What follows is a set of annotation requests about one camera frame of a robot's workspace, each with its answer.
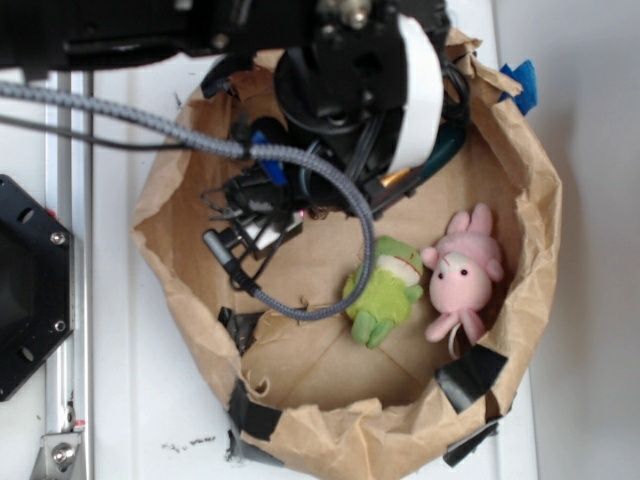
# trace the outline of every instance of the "green plush toy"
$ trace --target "green plush toy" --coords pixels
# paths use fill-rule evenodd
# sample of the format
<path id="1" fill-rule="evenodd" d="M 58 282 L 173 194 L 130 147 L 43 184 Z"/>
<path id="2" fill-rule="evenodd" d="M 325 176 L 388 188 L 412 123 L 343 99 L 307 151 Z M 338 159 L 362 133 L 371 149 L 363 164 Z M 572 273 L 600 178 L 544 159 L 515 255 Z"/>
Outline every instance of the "green plush toy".
<path id="1" fill-rule="evenodd" d="M 384 236 L 376 241 L 375 254 L 371 280 L 346 312 L 353 320 L 351 336 L 369 348 L 376 348 L 396 325 L 406 321 L 413 304 L 423 294 L 419 284 L 424 270 L 415 248 Z M 349 275 L 343 298 L 353 291 L 361 269 Z"/>

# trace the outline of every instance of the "white wall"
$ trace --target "white wall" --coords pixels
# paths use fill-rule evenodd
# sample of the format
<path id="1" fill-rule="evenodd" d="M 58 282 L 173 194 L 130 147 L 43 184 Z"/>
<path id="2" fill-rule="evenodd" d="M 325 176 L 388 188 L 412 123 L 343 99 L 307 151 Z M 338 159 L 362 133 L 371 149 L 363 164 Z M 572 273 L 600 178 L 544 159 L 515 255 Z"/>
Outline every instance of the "white wall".
<path id="1" fill-rule="evenodd" d="M 501 62 L 564 181 L 563 247 L 532 384 L 541 480 L 640 477 L 640 3 L 494 0 Z"/>

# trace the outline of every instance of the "brown paper bag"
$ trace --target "brown paper bag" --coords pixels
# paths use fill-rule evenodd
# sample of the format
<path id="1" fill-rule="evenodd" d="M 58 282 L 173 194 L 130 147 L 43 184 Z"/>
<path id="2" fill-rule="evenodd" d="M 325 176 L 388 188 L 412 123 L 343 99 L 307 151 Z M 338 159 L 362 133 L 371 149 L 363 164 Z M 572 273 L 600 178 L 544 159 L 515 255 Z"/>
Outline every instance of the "brown paper bag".
<path id="1" fill-rule="evenodd" d="M 385 212 L 376 228 L 378 235 L 422 248 L 443 235 L 456 211 L 479 201 L 493 210 L 507 278 L 481 312 L 490 331 L 478 348 L 506 357 L 506 364 L 490 391 L 464 408 L 454 408 L 434 378 L 451 359 L 445 345 L 424 339 L 436 317 L 428 298 L 376 350 L 356 345 L 342 316 L 300 323 L 267 312 L 255 344 L 240 357 L 218 312 L 265 307 L 229 287 L 202 241 L 211 225 L 199 199 L 239 172 L 238 162 L 162 152 L 135 210 L 135 242 L 162 282 L 203 377 L 226 409 L 234 410 L 241 395 L 255 409 L 277 412 L 270 431 L 240 426 L 241 436 L 287 467 L 349 480 L 397 479 L 415 471 L 509 411 L 547 323 L 560 241 L 560 181 L 513 102 L 498 103 L 503 91 L 517 94 L 520 86 L 475 59 L 477 40 L 454 31 L 449 43 L 453 57 L 464 55 L 459 65 L 472 84 L 467 141 L 414 197 Z M 267 68 L 236 74 L 232 85 L 231 94 L 211 100 L 194 93 L 178 121 L 227 138 L 240 112 L 250 120 L 283 119 Z M 260 284 L 293 307 L 333 303 L 360 262 L 361 243 L 355 219 L 339 213 L 306 218 L 303 235 L 278 251 Z"/>

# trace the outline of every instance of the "pink plush toy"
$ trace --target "pink plush toy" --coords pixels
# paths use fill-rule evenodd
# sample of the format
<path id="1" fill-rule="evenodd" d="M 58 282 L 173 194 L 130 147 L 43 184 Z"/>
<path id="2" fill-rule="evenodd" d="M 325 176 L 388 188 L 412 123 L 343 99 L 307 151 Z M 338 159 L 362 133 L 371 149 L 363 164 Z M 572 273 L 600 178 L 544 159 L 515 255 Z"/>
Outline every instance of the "pink plush toy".
<path id="1" fill-rule="evenodd" d="M 490 236 L 492 225 L 491 210 L 479 203 L 471 216 L 458 212 L 436 246 L 420 252 L 423 263 L 433 270 L 431 302 L 442 314 L 425 331 L 430 342 L 439 342 L 452 329 L 455 335 L 460 324 L 471 345 L 486 332 L 476 312 L 491 298 L 491 282 L 504 276 L 500 248 Z"/>

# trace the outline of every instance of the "gray cable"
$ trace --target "gray cable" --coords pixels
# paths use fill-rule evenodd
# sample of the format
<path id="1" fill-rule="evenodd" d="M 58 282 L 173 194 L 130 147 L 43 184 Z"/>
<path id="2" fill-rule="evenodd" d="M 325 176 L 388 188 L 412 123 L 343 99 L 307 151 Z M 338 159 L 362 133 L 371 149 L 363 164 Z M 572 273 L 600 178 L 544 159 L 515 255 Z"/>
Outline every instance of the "gray cable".
<path id="1" fill-rule="evenodd" d="M 185 146 L 197 150 L 228 158 L 242 158 L 245 149 L 237 142 L 220 140 L 200 132 L 168 121 L 157 115 L 120 105 L 94 97 L 83 97 L 68 92 L 59 92 L 46 88 L 31 87 L 16 83 L 0 81 L 0 97 L 8 97 L 30 102 L 53 104 L 64 108 L 83 110 L 98 115 L 104 115 L 118 120 L 134 123 L 150 130 L 174 138 Z M 351 181 L 337 168 L 320 157 L 302 150 L 280 145 L 253 145 L 249 154 L 252 158 L 264 160 L 279 160 L 293 163 L 323 176 L 329 180 L 347 200 L 352 212 L 360 220 L 364 237 L 364 260 L 362 272 L 356 286 L 349 296 L 329 307 L 302 311 L 293 309 L 270 297 L 261 289 L 254 296 L 265 305 L 296 320 L 319 320 L 330 317 L 345 310 L 353 304 L 364 291 L 371 273 L 373 272 L 375 256 L 375 233 L 373 214 L 369 204 Z"/>

